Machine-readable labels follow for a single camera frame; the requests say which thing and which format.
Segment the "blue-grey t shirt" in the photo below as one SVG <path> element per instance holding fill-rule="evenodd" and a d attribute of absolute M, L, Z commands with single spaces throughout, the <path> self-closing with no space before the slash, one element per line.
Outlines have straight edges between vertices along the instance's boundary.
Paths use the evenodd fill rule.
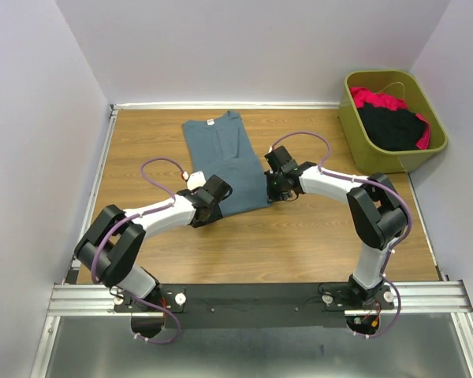
<path fill-rule="evenodd" d="M 207 120 L 214 120 L 214 125 L 209 126 Z M 241 115 L 227 111 L 207 120 L 189 120 L 182 124 L 182 131 L 193 170 L 202 171 L 207 179 L 217 175 L 233 189 L 220 204 L 222 215 L 231 217 L 268 207 L 264 169 Z"/>

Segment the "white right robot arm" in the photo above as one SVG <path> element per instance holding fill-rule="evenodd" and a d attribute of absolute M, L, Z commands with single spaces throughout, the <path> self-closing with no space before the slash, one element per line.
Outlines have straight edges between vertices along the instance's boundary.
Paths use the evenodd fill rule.
<path fill-rule="evenodd" d="M 412 225 L 410 209 L 389 177 L 349 175 L 309 161 L 298 164 L 284 146 L 270 149 L 265 160 L 270 202 L 295 194 L 321 195 L 348 205 L 361 251 L 354 272 L 341 285 L 341 300 L 344 306 L 366 305 L 381 290 L 390 255 Z"/>

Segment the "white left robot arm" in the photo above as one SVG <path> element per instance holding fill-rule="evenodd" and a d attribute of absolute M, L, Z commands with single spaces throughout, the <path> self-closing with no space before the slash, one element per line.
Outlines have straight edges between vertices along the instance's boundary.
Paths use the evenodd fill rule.
<path fill-rule="evenodd" d="M 186 188 L 149 206 L 128 210 L 106 206 L 80 238 L 74 256 L 96 283 L 126 291 L 145 306 L 159 306 L 159 281 L 136 264 L 143 242 L 173 228 L 198 228 L 222 219 L 220 203 L 232 193 L 228 183 L 213 175 L 200 187 Z"/>

